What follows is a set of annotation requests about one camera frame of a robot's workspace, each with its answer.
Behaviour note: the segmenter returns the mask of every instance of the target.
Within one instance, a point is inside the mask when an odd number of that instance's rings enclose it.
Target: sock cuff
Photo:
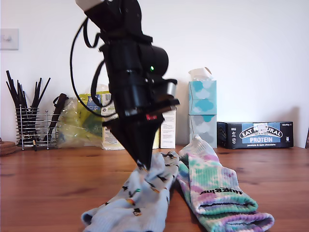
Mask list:
[[[211,232],[265,232],[275,223],[275,219],[271,214],[258,212],[250,214],[215,215],[208,219]]]

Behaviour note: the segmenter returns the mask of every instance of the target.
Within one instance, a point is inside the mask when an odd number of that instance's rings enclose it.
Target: wooden coaster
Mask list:
[[[8,155],[16,151],[14,142],[3,142],[0,138],[0,156]]]

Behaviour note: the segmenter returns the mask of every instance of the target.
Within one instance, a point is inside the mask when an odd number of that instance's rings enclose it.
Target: sock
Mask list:
[[[82,215],[84,232],[162,232],[178,169],[175,152],[152,155],[149,172],[139,163],[114,198]]]
[[[243,213],[221,213],[217,215],[202,215],[195,211],[191,203],[190,176],[187,166],[180,162],[177,179],[183,190],[187,204],[197,217],[198,221],[209,232],[264,232],[274,224],[274,218],[267,213],[250,212]]]
[[[213,148],[199,136],[181,154],[188,161],[191,203],[199,214],[248,213],[257,203],[244,193],[234,170],[225,168]]]

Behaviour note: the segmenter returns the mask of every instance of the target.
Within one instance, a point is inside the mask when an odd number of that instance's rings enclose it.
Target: white wall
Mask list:
[[[1,0],[1,26],[20,29],[20,50],[1,53],[1,135],[14,139],[14,105],[5,70],[33,97],[35,81],[52,78],[42,109],[70,84],[71,41],[84,19],[74,0]],[[170,59],[166,78],[179,80],[177,143],[188,142],[189,70],[207,66],[218,80],[218,120],[291,120],[295,145],[305,146],[309,126],[309,1],[140,0],[143,30]],[[96,31],[90,28],[91,35]],[[102,59],[82,37],[74,57],[80,92]],[[101,75],[107,83],[107,75]]]

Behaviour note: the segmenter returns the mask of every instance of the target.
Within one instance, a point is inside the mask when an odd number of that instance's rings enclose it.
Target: tissue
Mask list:
[[[206,81],[206,80],[213,80],[213,76],[211,71],[208,68],[201,68],[201,69],[193,69],[189,72],[191,75],[192,81]]]

